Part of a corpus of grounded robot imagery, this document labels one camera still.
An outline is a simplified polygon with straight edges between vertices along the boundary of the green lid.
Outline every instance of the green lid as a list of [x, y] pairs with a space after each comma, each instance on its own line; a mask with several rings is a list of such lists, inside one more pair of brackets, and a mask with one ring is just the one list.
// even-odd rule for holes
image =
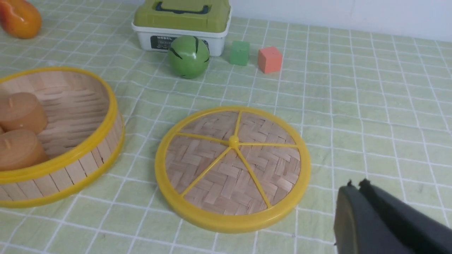
[[229, 0], [146, 0], [135, 12], [133, 23], [138, 27], [221, 33], [230, 10]]

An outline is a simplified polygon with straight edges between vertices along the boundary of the box label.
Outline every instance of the box label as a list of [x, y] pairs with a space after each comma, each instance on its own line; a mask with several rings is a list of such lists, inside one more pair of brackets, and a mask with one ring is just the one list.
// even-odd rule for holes
[[[151, 48], [168, 50], [171, 46], [171, 43], [176, 38], [177, 37], [153, 35], [153, 36], [151, 36]], [[201, 40], [201, 41], [203, 41], [204, 44], [207, 46], [207, 49], [209, 49], [209, 43], [207, 43], [207, 41], [205, 41], [205, 40]]]

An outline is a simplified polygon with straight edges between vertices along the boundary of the toy block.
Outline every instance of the toy block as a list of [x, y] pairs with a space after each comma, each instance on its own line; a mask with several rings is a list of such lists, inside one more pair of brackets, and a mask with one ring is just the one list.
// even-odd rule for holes
[[257, 62], [263, 73], [280, 71], [283, 55], [276, 47], [261, 48], [259, 49]]
[[242, 41], [233, 41], [231, 52], [229, 53], [229, 63], [241, 66], [247, 66], [250, 59], [250, 43]]

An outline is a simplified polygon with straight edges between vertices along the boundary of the box handle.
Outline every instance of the box handle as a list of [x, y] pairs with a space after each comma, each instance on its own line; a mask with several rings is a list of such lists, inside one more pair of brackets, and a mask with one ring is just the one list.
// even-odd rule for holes
[[202, 7], [201, 11], [185, 11], [185, 10], [177, 10], [177, 9], [163, 9], [162, 2], [159, 2], [155, 7], [156, 11], [168, 11], [176, 14], [184, 14], [184, 13], [192, 13], [192, 14], [207, 14], [209, 12], [209, 6], [205, 5]]

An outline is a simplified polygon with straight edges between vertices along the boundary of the bamboo steamer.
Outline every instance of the bamboo steamer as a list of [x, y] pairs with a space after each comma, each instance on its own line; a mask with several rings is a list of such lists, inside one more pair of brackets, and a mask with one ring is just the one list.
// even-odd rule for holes
[[190, 223], [221, 233], [263, 229], [301, 200], [311, 175], [293, 127], [255, 108], [218, 107], [188, 116], [162, 139], [155, 177]]
[[37, 137], [49, 160], [1, 171], [0, 207], [33, 207], [68, 197], [116, 160], [124, 124], [113, 91], [100, 77], [50, 67], [0, 79], [0, 98], [20, 92], [36, 95], [47, 114], [48, 124]]

